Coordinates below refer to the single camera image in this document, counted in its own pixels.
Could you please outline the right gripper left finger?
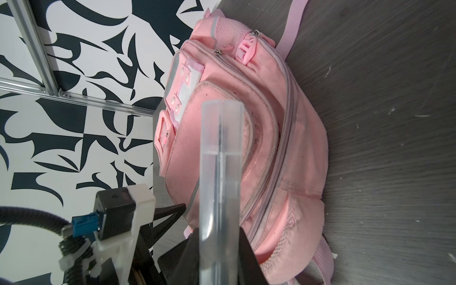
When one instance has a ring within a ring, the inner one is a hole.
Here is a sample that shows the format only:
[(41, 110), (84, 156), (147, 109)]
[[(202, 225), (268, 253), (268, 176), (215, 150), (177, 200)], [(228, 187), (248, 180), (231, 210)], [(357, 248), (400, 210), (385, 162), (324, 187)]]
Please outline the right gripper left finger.
[(200, 276), (199, 228), (188, 239), (158, 258), (167, 285), (198, 285)]

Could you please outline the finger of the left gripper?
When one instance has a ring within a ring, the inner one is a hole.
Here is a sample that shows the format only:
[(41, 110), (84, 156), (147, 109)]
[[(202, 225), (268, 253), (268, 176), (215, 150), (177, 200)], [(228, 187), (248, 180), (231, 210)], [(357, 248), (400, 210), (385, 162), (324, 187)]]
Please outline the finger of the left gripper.
[(166, 220), (156, 226), (153, 225), (153, 222), (141, 226), (140, 235), (142, 236), (147, 248), (152, 248), (154, 244), (179, 220), (184, 212), (186, 212), (185, 203), (156, 208), (153, 221), (163, 218), (166, 218)]

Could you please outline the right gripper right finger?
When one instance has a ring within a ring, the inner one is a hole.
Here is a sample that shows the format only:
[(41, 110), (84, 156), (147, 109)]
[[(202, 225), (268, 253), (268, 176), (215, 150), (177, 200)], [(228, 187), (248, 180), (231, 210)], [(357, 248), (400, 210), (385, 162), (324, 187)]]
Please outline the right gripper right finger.
[(239, 228), (238, 282), (239, 285), (268, 285), (248, 238)]

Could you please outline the clear plastic small case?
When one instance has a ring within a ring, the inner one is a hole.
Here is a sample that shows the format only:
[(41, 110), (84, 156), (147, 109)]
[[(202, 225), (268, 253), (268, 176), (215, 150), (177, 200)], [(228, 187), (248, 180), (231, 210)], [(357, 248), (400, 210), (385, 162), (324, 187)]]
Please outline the clear plastic small case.
[(203, 104), (199, 167), (199, 283), (238, 282), (242, 103)]

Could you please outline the pink student backpack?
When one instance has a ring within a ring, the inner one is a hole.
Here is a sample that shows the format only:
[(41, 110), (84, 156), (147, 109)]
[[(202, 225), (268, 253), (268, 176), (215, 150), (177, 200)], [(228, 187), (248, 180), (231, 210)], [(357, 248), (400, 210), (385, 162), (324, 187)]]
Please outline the pink student backpack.
[(207, 11), (173, 57), (154, 138), (188, 236), (199, 226), (203, 103), (243, 103), (240, 224), (272, 285), (297, 284), (310, 265), (325, 285), (334, 273), (323, 237), (327, 132), (286, 64), (306, 5), (292, 2), (279, 42)]

